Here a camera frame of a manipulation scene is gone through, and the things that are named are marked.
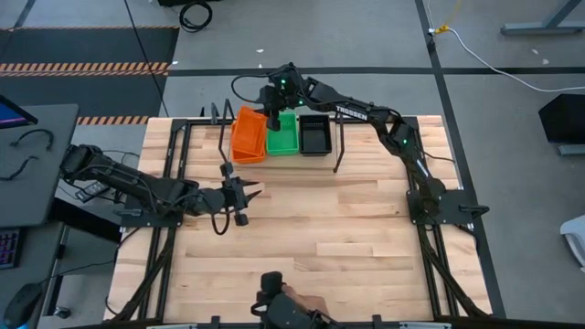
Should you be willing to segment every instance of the black cable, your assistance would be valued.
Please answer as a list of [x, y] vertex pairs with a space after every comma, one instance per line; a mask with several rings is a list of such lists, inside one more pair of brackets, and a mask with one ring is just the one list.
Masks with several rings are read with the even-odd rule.
[[[207, 19], [201, 25], [193, 24], [193, 22], [185, 17], [186, 12], [196, 5], [201, 5], [207, 10]], [[213, 18], [213, 10], [211, 10], [211, 6], [209, 6], [205, 1], [194, 1], [192, 3], [186, 4], [181, 9], [181, 12], [179, 13], [179, 24], [185, 32], [196, 33], [208, 26], [209, 23], [211, 23], [211, 18]]]
[[126, 158], [127, 155], [134, 155], [135, 157], [140, 159], [140, 155], [136, 154], [134, 152], [126, 152], [126, 151], [120, 151], [120, 150], [102, 150], [103, 153], [119, 153], [119, 154], [123, 154], [122, 155], [122, 160], [120, 160], [120, 163], [123, 165], [124, 164], [124, 159]]
[[44, 133], [48, 136], [48, 144], [47, 144], [47, 151], [51, 150], [51, 147], [53, 146], [53, 141], [55, 141], [55, 134], [50, 131], [49, 129], [33, 129], [31, 131], [28, 131], [26, 133], [23, 133], [20, 135], [20, 137], [18, 137], [17, 140], [13, 141], [12, 143], [10, 143], [10, 146], [12, 147], [17, 147], [18, 144], [27, 136], [29, 136], [31, 133]]
[[427, 155], [429, 158], [432, 158], [432, 159], [435, 159], [435, 160], [444, 160], [444, 161], [449, 161], [449, 162], [455, 163], [455, 160], [453, 160], [453, 159], [450, 159], [450, 158], [445, 158], [445, 157], [442, 157], [442, 156], [434, 156], [434, 155], [432, 155], [432, 154], [428, 154], [428, 153], [426, 153], [426, 152], [424, 152], [424, 151], [422, 151], [422, 152], [423, 152], [425, 155]]
[[113, 310], [113, 309], [110, 307], [110, 304], [108, 303], [108, 297], [110, 297], [110, 295], [106, 295], [106, 298], [105, 298], [105, 299], [104, 299], [104, 301], [103, 301], [103, 302], [106, 304], [106, 309], [107, 309], [108, 311], [110, 311], [110, 313], [112, 313], [112, 314], [114, 314], [114, 315], [118, 315], [118, 313], [117, 313], [117, 312], [115, 312], [115, 311], [114, 311], [114, 310]]
[[221, 231], [218, 230], [218, 223], [216, 223], [215, 215], [211, 215], [211, 226], [213, 226], [213, 231], [216, 232], [217, 235], [224, 235], [228, 231], [230, 222], [229, 213], [226, 214], [226, 226], [223, 227]]
[[132, 29], [134, 31], [134, 35], [136, 36], [136, 41], [138, 41], [138, 46], [140, 46], [140, 50], [143, 53], [144, 61], [146, 62], [146, 67], [148, 68], [148, 72], [150, 72], [150, 76], [153, 78], [154, 85], [156, 86], [156, 90], [158, 91], [158, 96], [163, 104], [163, 109], [165, 110], [166, 117], [170, 118], [171, 116], [168, 114], [168, 109], [166, 108], [165, 98], [163, 97], [163, 89], [158, 84], [156, 80], [156, 76], [153, 73], [153, 69], [151, 68], [150, 61], [148, 60], [148, 56], [146, 56], [146, 50], [144, 50], [144, 45], [140, 37], [138, 36], [138, 29], [136, 28], [136, 24], [134, 23], [134, 17], [132, 16], [132, 12], [130, 11], [130, 6], [128, 5], [128, 0], [124, 0], [124, 4], [126, 5], [126, 11], [128, 12], [128, 17], [130, 17], [130, 23], [132, 23]]
[[14, 173], [6, 177], [0, 176], [0, 182], [9, 182], [17, 178], [25, 170], [30, 160], [38, 160], [38, 157], [30, 155], [25, 161], [22, 162], [22, 164], [20, 164], [20, 167]]
[[60, 189], [61, 191], [63, 191], [63, 193], [65, 193], [66, 195], [68, 195], [70, 198], [74, 199], [74, 200], [78, 200], [76, 196], [73, 196], [71, 193], [67, 192], [67, 190], [61, 186], [57, 186], [58, 189]]
[[239, 99], [241, 99], [243, 101], [247, 101], [247, 102], [250, 102], [250, 103], [253, 103], [253, 104], [262, 104], [261, 101], [252, 101], [252, 100], [248, 100], [248, 99], [245, 99], [242, 96], [240, 96], [236, 92], [236, 87], [235, 87], [236, 81], [238, 81], [238, 80], [240, 80], [242, 78], [259, 78], [259, 79], [269, 78], [269, 77], [271, 77], [273, 75], [277, 75], [277, 74], [282, 73], [285, 69], [287, 69], [287, 68], [279, 69], [279, 70], [276, 70], [274, 72], [265, 73], [265, 74], [242, 74], [242, 75], [239, 75], [238, 77], [234, 78], [234, 80], [231, 81], [231, 92], [233, 92], [234, 95], [236, 95], [236, 97], [238, 97]]
[[119, 153], [119, 154], [124, 154], [124, 155], [134, 155], [136, 157], [140, 157], [139, 154], [136, 154], [134, 152], [127, 152], [127, 151], [120, 151], [120, 150], [101, 150], [103, 153]]
[[429, 153], [427, 153], [427, 152], [425, 152], [425, 151], [421, 150], [421, 149], [420, 149], [418, 146], [416, 146], [416, 145], [415, 145], [415, 147], [416, 147], [417, 151], [421, 152], [422, 154], [425, 154], [425, 155], [427, 155], [429, 158], [432, 158], [432, 159], [435, 159], [435, 160], [444, 160], [444, 161], [449, 161], [449, 162], [455, 163], [455, 160], [453, 160], [453, 159], [446, 158], [446, 157], [442, 157], [442, 156], [434, 156], [434, 155], [432, 155], [432, 154], [429, 154]]
[[[231, 91], [234, 93], [234, 95], [236, 95], [236, 97], [238, 97], [238, 98], [239, 98], [239, 99], [241, 99], [242, 101], [247, 101], [247, 102], [250, 102], [250, 103], [253, 103], [253, 104], [262, 104], [262, 102], [261, 102], [261, 101], [253, 101], [253, 100], [248, 100], [248, 99], [246, 99], [246, 98], [242, 97], [241, 95], [239, 95], [239, 94], [236, 92], [236, 88], [235, 88], [235, 83], [236, 83], [236, 81], [237, 81], [237, 80], [240, 80], [240, 79], [242, 79], [242, 78], [268, 78], [268, 77], [271, 77], [271, 76], [274, 76], [274, 75], [280, 74], [280, 73], [282, 73], [283, 71], [287, 70], [288, 68], [291, 68], [291, 69], [292, 69], [292, 70], [293, 70], [293, 71], [296, 73], [296, 75], [298, 76], [298, 78], [299, 78], [299, 80], [300, 80], [300, 81], [302, 81], [302, 80], [303, 80], [303, 75], [301, 75], [301, 72], [299, 72], [299, 70], [298, 70], [296, 67], [287, 66], [287, 67], [284, 67], [284, 68], [282, 68], [282, 69], [279, 69], [279, 70], [276, 70], [276, 71], [274, 71], [274, 72], [272, 72], [272, 73], [267, 73], [267, 74], [258, 74], [258, 75], [256, 75], [256, 74], [242, 74], [242, 75], [239, 75], [238, 77], [234, 78], [234, 80], [232, 80], [232, 81], [231, 81]], [[306, 94], [306, 93], [305, 93], [305, 91], [304, 91], [304, 88], [303, 88], [303, 86], [302, 86], [300, 89], [301, 89], [301, 94], [302, 94], [302, 96], [305, 98], [305, 100], [306, 100], [307, 102], [311, 103], [313, 106], [321, 106], [321, 105], [327, 105], [327, 104], [337, 104], [337, 103], [351, 103], [351, 104], [354, 104], [354, 105], [356, 105], [356, 106], [361, 106], [361, 105], [360, 105], [359, 103], [357, 103], [356, 101], [351, 101], [351, 100], [338, 100], [338, 101], [321, 101], [321, 102], [314, 102], [314, 101], [311, 101], [311, 99], [310, 99], [310, 98], [307, 96], [307, 94]], [[389, 112], [393, 113], [394, 115], [398, 116], [399, 118], [401, 118], [401, 117], [402, 117], [402, 115], [401, 115], [401, 114], [400, 114], [398, 111], [396, 111], [396, 110], [392, 110], [392, 109], [390, 109], [390, 108], [386, 108], [386, 109], [384, 109], [384, 110], [388, 110]]]
[[[87, 167], [85, 167], [85, 168], [83, 168], [83, 169], [79, 170], [78, 172], [76, 172], [76, 173], [73, 175], [73, 177], [71, 178], [71, 180], [75, 180], [75, 177], [76, 177], [77, 175], [79, 175], [79, 174], [83, 173], [84, 171], [87, 171], [87, 170], [93, 169], [93, 168], [106, 168], [106, 169], [110, 169], [110, 170], [112, 170], [112, 171], [114, 171], [114, 172], [117, 172], [117, 173], [119, 173], [119, 174], [122, 174], [122, 175], [127, 175], [127, 176], [131, 177], [132, 179], [136, 179], [136, 180], [137, 180], [139, 183], [142, 183], [142, 184], [144, 185], [144, 187], [146, 187], [146, 190], [148, 190], [148, 196], [150, 197], [150, 206], [151, 206], [151, 208], [153, 209], [153, 212], [154, 212], [156, 215], [158, 215], [158, 210], [156, 209], [156, 203], [154, 202], [154, 199], [155, 199], [155, 198], [156, 198], [156, 199], [158, 199], [158, 200], [161, 200], [161, 201], [165, 201], [166, 203], [169, 203], [168, 201], [166, 201], [166, 200], [162, 199], [161, 197], [157, 196], [157, 195], [156, 195], [156, 194], [153, 192], [153, 189], [152, 189], [152, 188], [151, 188], [151, 187], [150, 187], [150, 186], [149, 186], [149, 185], [148, 185], [148, 184], [147, 184], [147, 183], [146, 183], [146, 182], [145, 182], [145, 181], [144, 181], [142, 178], [140, 178], [140, 177], [136, 177], [136, 176], [134, 176], [134, 175], [131, 175], [131, 174], [128, 174], [128, 173], [125, 173], [124, 171], [122, 171], [122, 170], [120, 170], [120, 169], [117, 169], [117, 168], [113, 167], [112, 165], [105, 165], [105, 164], [94, 164], [94, 165], [89, 165], [89, 166], [87, 166]], [[73, 185], [72, 183], [69, 183], [69, 182], [67, 182], [67, 181], [65, 181], [65, 183], [67, 183], [67, 184], [68, 184], [68, 185], [70, 185], [70, 186], [75, 186], [75, 185]]]
[[[124, 242], [126, 242], [126, 240], [128, 240], [132, 235], [134, 235], [134, 233], [138, 232], [139, 229], [140, 228], [135, 228], [126, 237], [124, 237], [124, 239], [122, 239], [120, 241], [120, 244], [118, 244], [118, 247], [116, 247], [116, 253], [118, 252], [118, 250], [120, 250], [120, 248], [122, 247], [122, 245], [124, 244]], [[79, 266], [79, 267], [74, 268], [74, 269], [70, 269], [70, 270], [67, 270], [67, 271], [63, 271], [63, 272], [60, 272], [60, 273], [57, 273], [55, 275], [51, 275], [51, 276], [47, 277], [45, 280], [40, 281], [38, 284], [41, 284], [41, 283], [43, 283], [45, 281], [51, 280], [53, 278], [57, 278], [58, 276], [62, 276], [64, 274], [67, 274], [67, 273], [70, 273], [70, 272], [73, 272], [73, 271], [79, 271], [79, 270], [87, 269], [87, 268], [94, 267], [94, 266], [101, 266], [101, 265], [111, 264], [111, 263], [115, 262], [116, 259], [117, 259], [117, 254], [116, 254], [116, 256], [114, 256], [114, 259], [113, 260], [108, 260], [108, 261], [99, 262], [99, 263], [92, 263], [92, 264], [89, 264], [89, 265]]]

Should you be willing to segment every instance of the green bin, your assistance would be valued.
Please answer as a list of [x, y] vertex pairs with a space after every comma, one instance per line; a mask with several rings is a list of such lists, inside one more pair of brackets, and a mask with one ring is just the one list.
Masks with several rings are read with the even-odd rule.
[[292, 155], [299, 153], [299, 132], [295, 113], [281, 113], [278, 120], [281, 130], [268, 130], [266, 136], [266, 152], [269, 155]]

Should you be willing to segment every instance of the black floor mat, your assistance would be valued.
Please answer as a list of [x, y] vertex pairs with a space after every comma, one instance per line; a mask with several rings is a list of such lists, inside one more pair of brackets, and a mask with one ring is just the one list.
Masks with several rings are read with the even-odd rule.
[[[179, 29], [139, 28], [161, 91]], [[19, 105], [76, 103], [80, 122], [158, 116], [160, 95], [129, 27], [20, 28], [0, 31], [0, 94]]]
[[[164, 88], [166, 77], [156, 78]], [[160, 109], [150, 75], [3, 77], [0, 93], [22, 106], [75, 103], [80, 117], [158, 116]]]
[[[173, 60], [178, 28], [138, 28], [151, 62]], [[10, 40], [3, 63], [144, 62], [131, 28], [22, 28]]]

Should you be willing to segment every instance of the keyboard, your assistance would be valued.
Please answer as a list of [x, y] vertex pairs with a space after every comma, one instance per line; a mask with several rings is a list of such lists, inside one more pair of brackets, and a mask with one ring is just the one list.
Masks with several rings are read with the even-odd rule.
[[22, 238], [20, 228], [0, 228], [0, 270], [17, 266]]

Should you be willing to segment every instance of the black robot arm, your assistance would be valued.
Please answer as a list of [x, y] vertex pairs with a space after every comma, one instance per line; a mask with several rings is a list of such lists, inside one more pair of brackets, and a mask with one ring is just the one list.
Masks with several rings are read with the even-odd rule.
[[137, 198], [144, 209], [165, 217], [171, 213], [190, 216], [217, 214], [222, 209], [235, 212], [237, 222], [247, 223], [246, 215], [240, 214], [257, 195], [244, 194], [244, 186], [257, 184], [239, 177], [231, 177], [230, 164], [221, 166], [224, 182], [218, 189], [199, 188], [199, 183], [186, 179], [158, 178], [127, 165], [113, 161], [101, 149], [93, 145], [70, 145], [61, 163], [62, 178], [75, 181], [97, 180], [129, 196]]
[[[405, 122], [400, 113], [388, 107], [365, 103], [339, 94], [333, 87], [313, 78], [304, 79], [292, 64], [280, 67], [268, 75], [272, 85], [262, 87], [258, 103], [264, 106], [268, 128], [280, 130], [280, 111], [307, 106], [320, 112], [338, 112], [367, 122], [374, 127], [384, 147], [402, 160], [419, 186], [422, 208], [430, 217], [439, 214], [439, 201], [445, 185], [434, 178], [424, 164], [423, 153], [417, 149], [415, 128]], [[388, 130], [387, 123], [392, 123]]]

